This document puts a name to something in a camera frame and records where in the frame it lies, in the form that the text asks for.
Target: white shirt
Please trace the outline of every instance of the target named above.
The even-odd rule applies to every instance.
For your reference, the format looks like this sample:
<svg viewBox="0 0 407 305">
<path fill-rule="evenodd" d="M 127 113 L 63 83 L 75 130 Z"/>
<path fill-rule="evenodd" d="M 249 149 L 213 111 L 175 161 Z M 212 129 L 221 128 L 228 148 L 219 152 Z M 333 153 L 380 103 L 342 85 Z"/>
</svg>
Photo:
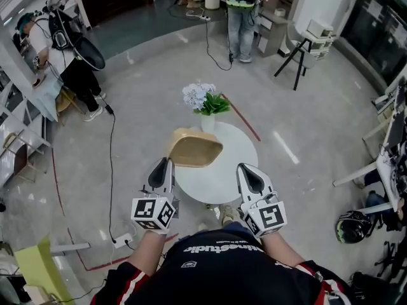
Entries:
<svg viewBox="0 0 407 305">
<path fill-rule="evenodd" d="M 62 51 L 52 48 L 52 39 L 50 35 L 50 28 L 48 26 L 48 19 L 49 15 L 42 15 L 36 18 L 38 23 L 32 26 L 29 39 L 37 54 L 43 49 L 48 48 L 48 61 L 52 67 L 55 68 L 58 74 L 61 75 L 75 56 L 71 49 L 65 49 L 62 53 Z"/>
<path fill-rule="evenodd" d="M 59 0 L 48 0 L 46 3 L 47 7 L 56 6 L 59 4 Z"/>
</svg>

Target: floor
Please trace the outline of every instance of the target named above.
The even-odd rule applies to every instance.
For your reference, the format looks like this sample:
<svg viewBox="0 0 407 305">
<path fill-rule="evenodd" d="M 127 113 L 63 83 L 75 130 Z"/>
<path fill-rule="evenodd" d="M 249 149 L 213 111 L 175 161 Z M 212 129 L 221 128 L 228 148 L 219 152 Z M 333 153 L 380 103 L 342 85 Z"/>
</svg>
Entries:
<svg viewBox="0 0 407 305">
<path fill-rule="evenodd" d="M 226 66 L 226 38 L 209 39 L 210 52 Z M 230 111 L 217 117 L 243 130 L 253 141 L 259 167 L 268 173 L 285 204 L 288 225 L 284 238 L 304 258 L 313 259 L 348 280 L 356 270 L 374 271 L 385 240 L 399 241 L 402 233 L 375 231 L 356 245 L 339 244 L 335 223 L 340 214 L 360 208 L 362 191 L 353 183 L 333 187 L 332 181 L 371 161 L 361 137 L 377 125 L 370 100 L 376 92 L 359 72 L 334 48 L 325 60 L 300 78 L 293 91 L 296 64 L 278 78 L 273 73 L 283 63 L 278 55 L 252 64 L 235 62 L 230 71 L 217 68 L 206 54 L 206 41 L 182 42 L 158 56 L 136 62 L 102 85 L 114 110 L 112 234 L 134 233 L 129 221 L 132 198 L 140 196 L 144 172 L 165 155 L 173 130 L 199 124 L 199 118 L 184 104 L 184 86 L 202 80 L 214 83 L 253 127 L 257 141 L 245 123 Z M 82 122 L 75 110 L 62 116 L 65 126 L 52 125 L 59 201 L 52 157 L 38 158 L 48 168 L 35 184 L 15 179 L 4 191 L 8 210 L 0 221 L 4 239 L 14 250 L 31 246 L 46 234 L 53 243 L 89 242 L 91 248 L 65 257 L 83 290 L 99 286 L 111 266 L 94 269 L 130 255 L 123 247 L 112 248 L 109 240 L 109 193 L 111 170 L 109 137 L 113 118 L 104 113 Z M 283 148 L 282 140 L 291 150 Z M 380 137 L 369 143 L 377 152 Z M 199 223 L 219 227 L 212 210 L 176 189 L 181 199 L 180 218 L 174 219 L 165 248 L 193 234 Z M 133 246 L 142 236 L 137 227 Z"/>
<path fill-rule="evenodd" d="M 202 22 L 196 17 L 187 17 L 185 14 L 190 10 L 174 5 L 175 1 L 155 0 L 152 6 L 134 9 L 99 24 L 88 32 L 88 36 L 104 58 L 109 59 L 155 37 Z M 193 11 L 196 15 L 202 12 L 201 9 Z M 224 12 L 223 9 L 206 10 L 205 15 L 211 20 L 219 20 L 224 17 Z"/>
</svg>

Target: power strip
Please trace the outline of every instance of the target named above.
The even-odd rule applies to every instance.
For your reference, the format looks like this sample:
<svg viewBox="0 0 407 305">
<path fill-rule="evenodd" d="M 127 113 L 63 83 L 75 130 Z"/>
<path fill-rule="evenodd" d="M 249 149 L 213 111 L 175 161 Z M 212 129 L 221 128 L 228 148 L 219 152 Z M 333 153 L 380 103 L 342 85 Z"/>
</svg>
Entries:
<svg viewBox="0 0 407 305">
<path fill-rule="evenodd" d="M 200 20 L 205 20 L 206 22 L 210 22 L 210 17 L 206 17 L 206 16 L 199 16 Z"/>
<path fill-rule="evenodd" d="M 121 235 L 120 237 L 117 237 L 114 240 L 116 241 L 116 243 L 113 243 L 115 248 L 124 247 L 126 245 L 126 241 L 128 244 L 133 242 L 132 235 L 130 235 L 129 233 L 125 233 L 124 235 Z"/>
</svg>

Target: white vase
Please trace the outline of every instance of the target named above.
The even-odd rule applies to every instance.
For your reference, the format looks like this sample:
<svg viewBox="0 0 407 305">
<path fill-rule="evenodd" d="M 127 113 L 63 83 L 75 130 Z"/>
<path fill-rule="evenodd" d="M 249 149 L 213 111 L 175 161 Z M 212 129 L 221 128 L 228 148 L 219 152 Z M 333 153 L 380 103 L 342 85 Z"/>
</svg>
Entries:
<svg viewBox="0 0 407 305">
<path fill-rule="evenodd" d="M 203 132 L 214 134 L 214 132 L 215 132 L 215 114 L 201 115 L 201 129 Z"/>
</svg>

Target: black t-shirt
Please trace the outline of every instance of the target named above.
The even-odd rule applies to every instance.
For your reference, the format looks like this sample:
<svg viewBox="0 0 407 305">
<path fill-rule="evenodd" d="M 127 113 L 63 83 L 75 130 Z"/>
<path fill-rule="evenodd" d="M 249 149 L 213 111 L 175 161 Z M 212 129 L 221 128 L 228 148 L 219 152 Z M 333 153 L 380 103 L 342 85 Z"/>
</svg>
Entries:
<svg viewBox="0 0 407 305">
<path fill-rule="evenodd" d="M 303 267 L 322 273 L 324 280 L 334 279 L 348 293 L 346 284 L 330 271 L 312 261 Z M 175 244 L 151 277 L 128 262 L 110 270 L 92 304 L 299 305 L 316 304 L 321 294 L 323 298 L 321 282 L 303 268 L 272 259 L 248 234 L 219 230 Z"/>
</svg>

